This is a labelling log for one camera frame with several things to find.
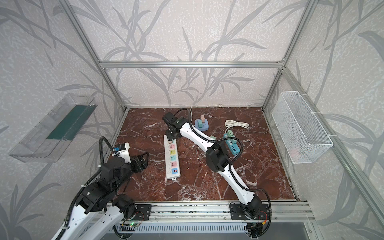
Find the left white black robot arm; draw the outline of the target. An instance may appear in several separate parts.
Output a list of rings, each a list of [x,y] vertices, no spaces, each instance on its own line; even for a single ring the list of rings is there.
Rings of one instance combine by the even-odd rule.
[[[120,221],[148,219],[150,205],[141,211],[135,200],[118,194],[133,174],[148,167],[149,153],[131,157],[129,148],[128,143],[113,147],[106,137],[100,137],[99,169],[72,200],[55,240],[100,240],[109,229],[124,240],[117,230]]]

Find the white multicolour power strip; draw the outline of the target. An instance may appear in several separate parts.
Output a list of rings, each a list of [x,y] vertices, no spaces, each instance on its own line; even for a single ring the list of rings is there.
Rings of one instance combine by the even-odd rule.
[[[181,176],[176,140],[169,141],[164,135],[166,178],[175,181]]]

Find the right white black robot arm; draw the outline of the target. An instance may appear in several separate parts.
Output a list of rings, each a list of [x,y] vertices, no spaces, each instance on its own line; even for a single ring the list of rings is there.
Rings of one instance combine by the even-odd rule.
[[[190,109],[181,108],[174,114],[168,112],[163,116],[163,121],[168,126],[168,129],[166,130],[168,140],[172,141],[184,137],[199,146],[199,148],[205,152],[208,167],[213,172],[219,173],[236,193],[247,219],[254,220],[258,218],[259,213],[262,212],[263,203],[258,197],[257,192],[263,192],[267,197],[268,208],[265,211],[266,219],[261,223],[263,227],[260,229],[261,235],[266,233],[270,228],[272,221],[271,199],[264,189],[248,188],[233,166],[234,162],[243,153],[243,143],[236,137],[214,139],[205,135],[192,125],[192,114],[189,114],[188,118],[177,117],[176,114],[181,111],[189,112]],[[240,144],[240,152],[235,155],[232,160],[228,154],[227,146],[225,144],[226,140],[236,140]]]

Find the teal blue power strip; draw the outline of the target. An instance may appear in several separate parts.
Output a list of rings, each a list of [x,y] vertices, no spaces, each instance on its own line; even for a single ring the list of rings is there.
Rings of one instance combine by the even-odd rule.
[[[226,138],[231,138],[229,140],[225,140],[230,152],[232,153],[233,156],[236,156],[240,152],[240,147],[238,145],[238,142],[236,144],[233,143],[233,137],[228,137],[227,132],[224,133],[223,137]]]

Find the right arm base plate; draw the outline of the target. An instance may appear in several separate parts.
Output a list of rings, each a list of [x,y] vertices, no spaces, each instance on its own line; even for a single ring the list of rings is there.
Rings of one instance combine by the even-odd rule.
[[[255,218],[251,219],[245,214],[244,207],[240,203],[231,202],[229,205],[231,220],[263,220],[268,218],[270,208],[268,204],[262,204],[260,210],[256,213]]]

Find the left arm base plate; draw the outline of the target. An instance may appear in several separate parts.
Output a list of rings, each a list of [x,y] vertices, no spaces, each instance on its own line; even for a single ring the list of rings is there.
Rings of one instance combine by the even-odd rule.
[[[136,213],[133,216],[133,221],[148,221],[150,219],[152,210],[151,204],[138,204],[136,205]]]

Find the light blue square socket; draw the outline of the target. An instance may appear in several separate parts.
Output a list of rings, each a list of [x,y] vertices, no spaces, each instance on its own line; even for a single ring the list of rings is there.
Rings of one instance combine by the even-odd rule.
[[[201,132],[207,131],[209,129],[208,120],[203,121],[201,119],[196,119],[194,125],[195,125],[195,128]]]

